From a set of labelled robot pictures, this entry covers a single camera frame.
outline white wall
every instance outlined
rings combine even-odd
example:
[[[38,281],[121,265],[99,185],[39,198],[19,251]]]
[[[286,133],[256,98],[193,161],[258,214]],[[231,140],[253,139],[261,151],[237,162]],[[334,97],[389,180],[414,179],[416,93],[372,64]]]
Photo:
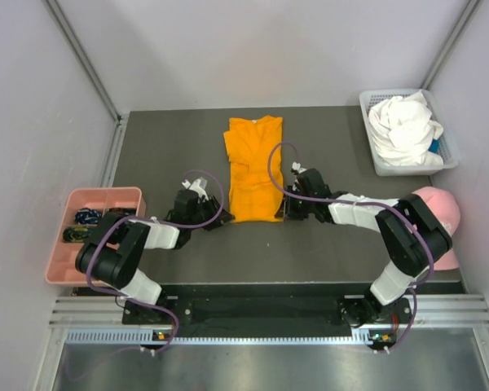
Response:
[[[432,91],[462,153],[460,166],[434,177],[460,203],[457,255],[469,287],[489,304],[489,0],[482,2]]]
[[[27,389],[58,289],[68,193],[99,181],[112,120],[41,1],[0,1],[0,390]]]
[[[129,110],[358,104],[418,87],[465,1],[60,0]]]

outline pink hat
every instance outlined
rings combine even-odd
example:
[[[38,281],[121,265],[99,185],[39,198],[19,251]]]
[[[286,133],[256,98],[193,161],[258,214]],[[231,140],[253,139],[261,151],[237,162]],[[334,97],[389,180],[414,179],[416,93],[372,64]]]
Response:
[[[422,187],[413,193],[424,200],[447,233],[452,236],[460,223],[460,209],[455,197],[450,192],[436,187]],[[453,270],[458,267],[459,264],[452,249],[434,263],[435,270]]]

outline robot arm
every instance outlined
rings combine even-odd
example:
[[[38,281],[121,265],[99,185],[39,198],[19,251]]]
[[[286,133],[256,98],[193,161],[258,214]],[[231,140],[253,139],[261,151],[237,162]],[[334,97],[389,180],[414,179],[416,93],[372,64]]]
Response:
[[[108,239],[117,248],[103,246],[92,269],[92,277],[103,281],[120,292],[138,301],[155,305],[161,295],[161,286],[149,279],[139,268],[139,259],[144,249],[181,248],[191,237],[194,226],[207,222],[215,216],[220,204],[205,191],[206,180],[198,178],[193,183],[183,182],[184,189],[176,195],[174,207],[169,211],[166,222],[181,225],[160,224],[151,219],[130,219],[121,224]],[[84,242],[76,257],[76,269],[86,273],[93,253],[111,227],[122,219],[117,213],[105,213],[90,237]],[[203,228],[211,231],[234,217],[222,210],[218,218]]]
[[[390,262],[365,294],[363,306],[369,320],[377,320],[387,312],[413,282],[429,267],[428,258],[417,238],[391,211],[380,206],[358,203],[377,202],[397,209],[421,234],[433,258],[437,261],[452,247],[451,236],[418,195],[402,199],[375,200],[340,191],[332,193],[316,169],[303,169],[294,163],[292,172],[296,181],[286,190],[312,198],[333,198],[350,201],[341,203],[313,203],[291,197],[285,198],[277,215],[302,220],[314,214],[320,222],[360,226],[382,235],[390,255]]]

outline pink compartment tray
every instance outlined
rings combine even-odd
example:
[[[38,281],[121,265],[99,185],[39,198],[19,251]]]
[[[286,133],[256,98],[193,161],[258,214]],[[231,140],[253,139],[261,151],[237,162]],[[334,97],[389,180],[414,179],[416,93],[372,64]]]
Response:
[[[59,227],[51,260],[46,270],[48,283],[70,287],[86,287],[85,275],[74,268],[81,243],[65,243],[62,234],[68,226],[76,226],[74,215],[81,208],[91,208],[105,213],[110,208],[136,208],[136,216],[144,216],[147,205],[137,187],[100,187],[76,189],[68,197],[64,218]]]

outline gray table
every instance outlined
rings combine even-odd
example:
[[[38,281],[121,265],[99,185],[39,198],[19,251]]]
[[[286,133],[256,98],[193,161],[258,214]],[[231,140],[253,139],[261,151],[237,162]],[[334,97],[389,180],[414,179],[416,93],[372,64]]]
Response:
[[[265,115],[284,118],[283,139],[297,144],[303,166],[319,169],[332,191],[395,198],[430,184],[427,177],[377,176],[359,107],[328,107],[132,112],[114,186],[141,188],[147,215],[158,217],[173,206],[189,169],[212,172],[227,196],[230,165],[222,133],[228,119]],[[284,177],[291,182],[294,154],[288,147],[282,153]],[[217,194],[214,186],[209,189]],[[162,283],[367,282],[387,262],[378,234],[312,218],[199,230],[180,251],[146,251],[140,267]],[[435,279],[460,281],[460,273],[438,272]]]

